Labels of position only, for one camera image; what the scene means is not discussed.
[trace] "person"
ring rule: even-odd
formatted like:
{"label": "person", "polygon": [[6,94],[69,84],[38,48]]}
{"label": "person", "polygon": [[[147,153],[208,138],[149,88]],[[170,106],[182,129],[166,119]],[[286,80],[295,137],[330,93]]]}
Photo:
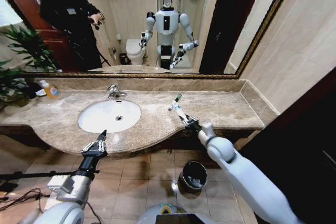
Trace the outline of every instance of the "person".
{"label": "person", "polygon": [[41,0],[40,16],[65,32],[82,71],[102,67],[91,24],[99,25],[104,16],[88,0]]}

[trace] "faucet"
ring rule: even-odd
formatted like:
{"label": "faucet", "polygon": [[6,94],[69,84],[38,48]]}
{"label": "faucet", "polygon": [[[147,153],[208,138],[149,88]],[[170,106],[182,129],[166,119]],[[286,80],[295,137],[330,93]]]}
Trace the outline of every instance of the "faucet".
{"label": "faucet", "polygon": [[106,93],[108,94],[109,99],[113,99],[113,97],[125,97],[127,94],[125,92],[121,92],[117,85],[111,85],[107,90]]}

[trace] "door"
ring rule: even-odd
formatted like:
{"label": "door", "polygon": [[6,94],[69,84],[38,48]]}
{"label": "door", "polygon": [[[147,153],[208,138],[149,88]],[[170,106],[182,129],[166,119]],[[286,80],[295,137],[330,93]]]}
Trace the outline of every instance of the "door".
{"label": "door", "polygon": [[307,224],[335,223],[335,101],[333,69],[240,150]]}
{"label": "door", "polygon": [[8,0],[28,28],[39,32],[53,51],[53,57],[63,72],[78,72],[79,67],[71,53],[68,39],[39,16],[40,0]]}
{"label": "door", "polygon": [[200,73],[223,73],[255,0],[217,0]]}

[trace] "sink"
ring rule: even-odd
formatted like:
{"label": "sink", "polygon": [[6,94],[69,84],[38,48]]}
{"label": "sink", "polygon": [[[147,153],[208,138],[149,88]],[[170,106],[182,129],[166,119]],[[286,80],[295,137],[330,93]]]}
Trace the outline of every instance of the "sink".
{"label": "sink", "polygon": [[115,133],[134,126],[141,115],[137,104],[129,101],[104,101],[86,108],[78,119],[79,127],[91,133]]}

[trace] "toilet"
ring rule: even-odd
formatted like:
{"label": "toilet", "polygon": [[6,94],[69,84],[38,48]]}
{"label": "toilet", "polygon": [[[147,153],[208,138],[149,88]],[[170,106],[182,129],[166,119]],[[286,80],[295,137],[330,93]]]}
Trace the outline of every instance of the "toilet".
{"label": "toilet", "polygon": [[142,65],[143,57],[146,54],[146,49],[140,47],[140,42],[139,39],[128,39],[126,42],[126,54],[132,65]]}

